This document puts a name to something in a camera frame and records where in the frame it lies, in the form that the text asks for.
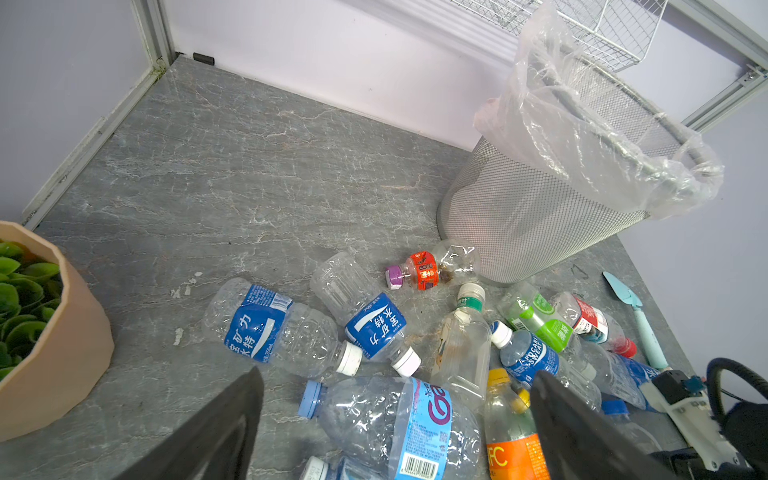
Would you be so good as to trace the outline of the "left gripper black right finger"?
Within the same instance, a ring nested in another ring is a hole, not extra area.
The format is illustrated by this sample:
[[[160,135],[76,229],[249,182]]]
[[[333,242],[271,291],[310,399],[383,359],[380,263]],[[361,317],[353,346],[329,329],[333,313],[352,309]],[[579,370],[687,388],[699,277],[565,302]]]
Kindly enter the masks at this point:
[[[535,375],[531,411],[552,479],[673,479],[547,372]]]

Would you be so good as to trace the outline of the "small blue label bottle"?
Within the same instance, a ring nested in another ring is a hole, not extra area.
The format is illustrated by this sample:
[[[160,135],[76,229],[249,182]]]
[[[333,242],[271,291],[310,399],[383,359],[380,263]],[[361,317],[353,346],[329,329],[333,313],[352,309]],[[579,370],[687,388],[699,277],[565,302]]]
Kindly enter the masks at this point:
[[[635,447],[644,454],[661,451],[661,446],[655,437],[646,429],[631,420],[627,405],[622,400],[605,400],[602,402],[604,417]]]

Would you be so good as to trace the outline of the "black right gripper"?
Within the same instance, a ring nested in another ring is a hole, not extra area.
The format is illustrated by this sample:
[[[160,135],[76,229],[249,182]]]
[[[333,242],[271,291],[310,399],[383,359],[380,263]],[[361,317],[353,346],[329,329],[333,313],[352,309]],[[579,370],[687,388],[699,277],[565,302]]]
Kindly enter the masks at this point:
[[[708,470],[692,448],[656,452],[650,457],[678,479],[766,479],[767,405],[739,402],[720,426],[721,433],[744,458],[740,465],[725,463],[715,471]]]

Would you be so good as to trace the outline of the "blue label bottle red cap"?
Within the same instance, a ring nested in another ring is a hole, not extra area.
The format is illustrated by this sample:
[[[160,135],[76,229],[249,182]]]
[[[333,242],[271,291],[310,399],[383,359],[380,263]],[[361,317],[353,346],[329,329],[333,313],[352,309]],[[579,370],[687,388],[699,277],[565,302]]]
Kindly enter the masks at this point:
[[[653,411],[640,386],[651,382],[660,372],[635,360],[607,352],[600,347],[588,352],[595,368],[595,384],[600,391],[646,411]]]

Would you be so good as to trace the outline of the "large blue label water bottle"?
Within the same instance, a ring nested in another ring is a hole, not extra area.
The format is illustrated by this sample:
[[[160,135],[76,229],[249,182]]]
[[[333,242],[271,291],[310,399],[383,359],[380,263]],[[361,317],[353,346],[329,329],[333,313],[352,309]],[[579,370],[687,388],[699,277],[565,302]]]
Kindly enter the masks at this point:
[[[472,479],[479,469],[483,442],[472,409],[413,377],[309,380],[298,415],[317,420],[344,454],[388,479]]]

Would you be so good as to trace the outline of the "blue label clear water bottle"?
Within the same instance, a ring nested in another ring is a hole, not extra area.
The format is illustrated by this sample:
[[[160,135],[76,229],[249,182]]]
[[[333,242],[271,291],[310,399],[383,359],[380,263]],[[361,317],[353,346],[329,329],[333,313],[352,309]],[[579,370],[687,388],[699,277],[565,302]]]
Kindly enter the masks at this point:
[[[218,290],[202,324],[228,350],[302,378],[352,377],[363,362],[362,349],[341,339],[333,319],[241,277]]]

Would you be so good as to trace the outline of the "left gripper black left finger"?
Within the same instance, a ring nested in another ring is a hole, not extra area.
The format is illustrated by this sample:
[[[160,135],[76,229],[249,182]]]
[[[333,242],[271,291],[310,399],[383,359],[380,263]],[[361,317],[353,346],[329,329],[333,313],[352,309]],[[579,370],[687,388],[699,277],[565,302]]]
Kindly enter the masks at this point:
[[[254,367],[118,477],[245,479],[263,399],[263,378]]]

